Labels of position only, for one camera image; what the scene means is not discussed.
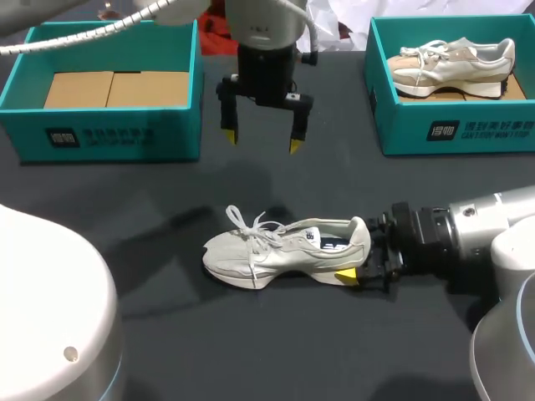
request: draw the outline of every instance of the shoe box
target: shoe box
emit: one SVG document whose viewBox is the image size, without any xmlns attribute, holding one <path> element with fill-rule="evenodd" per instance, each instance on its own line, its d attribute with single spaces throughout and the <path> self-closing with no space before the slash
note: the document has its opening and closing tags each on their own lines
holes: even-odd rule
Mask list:
<svg viewBox="0 0 535 401">
<path fill-rule="evenodd" d="M 387 59 L 432 40 L 516 44 L 516 65 L 500 99 L 396 93 Z M 364 62 L 371 113 L 385 155 L 535 151 L 535 19 L 531 14 L 372 18 Z"/>
<path fill-rule="evenodd" d="M 106 24 L 44 23 L 26 42 Z M 197 160 L 202 85 L 196 22 L 146 21 L 93 42 L 18 55 L 0 123 L 23 163 Z"/>
</svg>

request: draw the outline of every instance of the black table surface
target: black table surface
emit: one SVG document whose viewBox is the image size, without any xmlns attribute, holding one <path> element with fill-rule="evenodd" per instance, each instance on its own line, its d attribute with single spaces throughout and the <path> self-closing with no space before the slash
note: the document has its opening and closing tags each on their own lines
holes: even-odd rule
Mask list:
<svg viewBox="0 0 535 401">
<path fill-rule="evenodd" d="M 13 59 L 0 61 L 5 78 Z M 298 66 L 299 92 L 316 101 L 296 155 L 288 155 L 292 115 L 247 99 L 232 147 L 219 130 L 215 87 L 236 59 L 205 61 L 198 163 L 20 166 L 0 135 L 1 202 L 77 231 L 110 266 L 129 354 L 127 401 L 476 400 L 468 315 L 477 296 L 451 293 L 433 276 L 405 277 L 390 297 L 307 277 L 244 292 L 203 273 L 202 246 L 232 228 L 229 204 L 251 223 L 265 210 L 283 222 L 371 217 L 396 201 L 446 205 L 531 185 L 535 158 L 385 158 L 363 53 Z"/>
</svg>

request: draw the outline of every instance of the white cable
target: white cable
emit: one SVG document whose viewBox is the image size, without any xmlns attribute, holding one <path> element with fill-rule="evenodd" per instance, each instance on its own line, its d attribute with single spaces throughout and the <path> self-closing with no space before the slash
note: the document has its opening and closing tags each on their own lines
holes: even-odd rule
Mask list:
<svg viewBox="0 0 535 401">
<path fill-rule="evenodd" d="M 303 10 L 301 7 L 296 6 L 295 4 L 291 3 L 289 0 L 272 0 L 272 1 L 296 13 L 299 17 L 301 17 L 304 20 L 304 22 L 307 24 L 308 32 L 310 33 L 310 52 L 311 53 L 318 52 L 318 31 L 316 30 L 316 25 L 314 24 L 314 21 L 311 19 L 308 13 L 305 10 Z"/>
<path fill-rule="evenodd" d="M 95 39 L 104 38 L 115 33 L 126 30 L 127 28 L 140 23 L 145 18 L 150 18 L 161 9 L 166 8 L 177 0 L 159 0 L 148 7 L 143 8 L 137 13 L 100 28 L 91 29 L 90 31 L 77 33 L 75 35 L 63 36 L 62 38 L 43 40 L 35 43 L 16 44 L 13 46 L 0 46 L 0 56 L 20 53 L 35 53 L 52 48 L 66 48 L 74 44 L 90 42 Z"/>
<path fill-rule="evenodd" d="M 117 21 L 116 23 L 110 23 L 106 26 L 91 29 L 75 35 L 63 36 L 62 38 L 43 40 L 41 42 L 15 44 L 13 46 L 0 46 L 0 56 L 7 56 L 10 54 L 20 53 L 36 53 L 44 50 L 50 50 L 53 48 L 66 48 L 78 43 L 90 42 L 95 39 L 104 38 L 121 31 L 124 31 L 141 20 L 150 18 L 158 13 L 161 9 L 168 7 L 172 3 L 180 0 L 159 0 L 150 4 L 148 7 L 143 8 L 137 13 Z M 281 6 L 287 8 L 289 11 L 296 13 L 308 26 L 310 32 L 310 49 L 312 52 L 318 51 L 318 32 L 313 20 L 308 16 L 307 12 L 288 0 L 272 0 Z"/>
</svg>

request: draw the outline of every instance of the sneaker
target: sneaker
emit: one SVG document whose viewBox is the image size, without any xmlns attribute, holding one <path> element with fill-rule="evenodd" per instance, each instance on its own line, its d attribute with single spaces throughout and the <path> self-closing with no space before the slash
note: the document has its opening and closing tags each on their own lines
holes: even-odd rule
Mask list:
<svg viewBox="0 0 535 401">
<path fill-rule="evenodd" d="M 276 276 L 297 271 L 317 282 L 348 285 L 336 274 L 366 261 L 370 249 L 368 228 L 359 217 L 351 220 L 308 219 L 283 226 L 260 222 L 247 227 L 235 206 L 227 207 L 237 230 L 215 236 L 205 244 L 205 268 L 235 287 L 262 289 Z M 274 231 L 266 228 L 276 226 Z"/>
<path fill-rule="evenodd" d="M 401 48 L 399 56 L 388 60 L 396 89 L 416 98 L 453 88 L 499 99 L 514 63 L 512 39 L 498 44 L 478 44 L 466 38 L 451 43 L 435 40 L 418 48 Z"/>
</svg>

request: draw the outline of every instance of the teal box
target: teal box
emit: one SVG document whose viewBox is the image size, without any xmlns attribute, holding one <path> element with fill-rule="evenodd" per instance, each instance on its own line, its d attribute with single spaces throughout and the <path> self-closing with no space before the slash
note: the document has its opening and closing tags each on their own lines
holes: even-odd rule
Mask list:
<svg viewBox="0 0 535 401">
<path fill-rule="evenodd" d="M 45 23 L 30 29 L 26 42 L 108 23 Z M 86 71 L 189 72 L 187 105 L 43 108 L 55 73 Z M 197 160 L 202 86 L 196 22 L 163 27 L 146 21 L 93 42 L 19 55 L 0 98 L 0 122 L 23 163 Z"/>
<path fill-rule="evenodd" d="M 466 37 L 474 43 L 516 43 L 513 71 L 526 100 L 401 103 L 387 59 L 401 47 Z M 535 151 L 535 20 L 530 14 L 373 18 L 364 78 L 385 155 Z"/>
</svg>

